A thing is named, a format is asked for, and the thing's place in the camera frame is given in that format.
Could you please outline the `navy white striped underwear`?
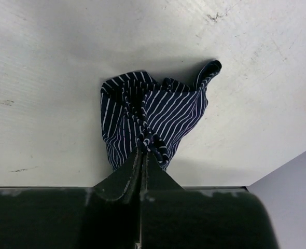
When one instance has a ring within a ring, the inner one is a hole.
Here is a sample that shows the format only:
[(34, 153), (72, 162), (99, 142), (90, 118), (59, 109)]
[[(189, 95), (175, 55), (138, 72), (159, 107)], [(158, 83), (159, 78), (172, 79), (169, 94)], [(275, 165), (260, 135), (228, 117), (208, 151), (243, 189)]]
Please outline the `navy white striped underwear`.
[(199, 122), (208, 106), (206, 91), (222, 69), (205, 65), (192, 85), (172, 78), (157, 82), (146, 71), (128, 72), (101, 87), (101, 129), (113, 170), (136, 148), (153, 153), (165, 170), (182, 138)]

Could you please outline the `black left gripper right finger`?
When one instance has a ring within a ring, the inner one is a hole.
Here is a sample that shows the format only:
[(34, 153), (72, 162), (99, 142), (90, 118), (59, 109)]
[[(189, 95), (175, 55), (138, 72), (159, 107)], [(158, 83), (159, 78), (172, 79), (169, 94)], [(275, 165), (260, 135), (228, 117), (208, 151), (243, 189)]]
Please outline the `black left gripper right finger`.
[(187, 190), (143, 158), (142, 248), (274, 248), (275, 233), (261, 201), (244, 189)]

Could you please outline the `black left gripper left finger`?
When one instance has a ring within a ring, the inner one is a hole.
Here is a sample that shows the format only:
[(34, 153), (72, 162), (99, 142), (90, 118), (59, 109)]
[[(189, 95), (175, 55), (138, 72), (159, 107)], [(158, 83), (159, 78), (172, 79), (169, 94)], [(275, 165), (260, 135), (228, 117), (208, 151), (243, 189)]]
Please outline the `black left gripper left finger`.
[(136, 248), (142, 153), (93, 187), (0, 187), (0, 248)]

